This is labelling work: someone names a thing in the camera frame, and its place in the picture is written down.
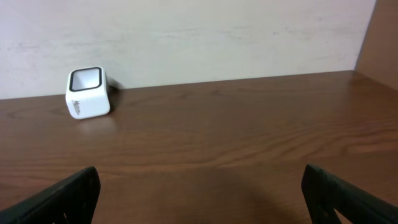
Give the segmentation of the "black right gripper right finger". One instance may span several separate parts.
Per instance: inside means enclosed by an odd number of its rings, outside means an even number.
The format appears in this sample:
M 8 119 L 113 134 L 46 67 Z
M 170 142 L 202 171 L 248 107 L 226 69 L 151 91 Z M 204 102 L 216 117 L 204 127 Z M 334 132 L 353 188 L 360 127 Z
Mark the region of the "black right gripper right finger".
M 342 214 L 351 223 L 397 223 L 397 207 L 349 182 L 308 164 L 301 188 L 313 223 L 340 223 Z

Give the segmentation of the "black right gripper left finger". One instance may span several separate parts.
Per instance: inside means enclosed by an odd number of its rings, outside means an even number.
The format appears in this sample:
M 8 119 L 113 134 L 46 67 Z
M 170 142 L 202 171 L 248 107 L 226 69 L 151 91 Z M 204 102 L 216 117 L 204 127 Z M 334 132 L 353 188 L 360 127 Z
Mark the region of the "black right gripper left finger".
M 92 222 L 100 194 L 95 167 L 87 167 L 43 191 L 1 210 L 1 223 Z

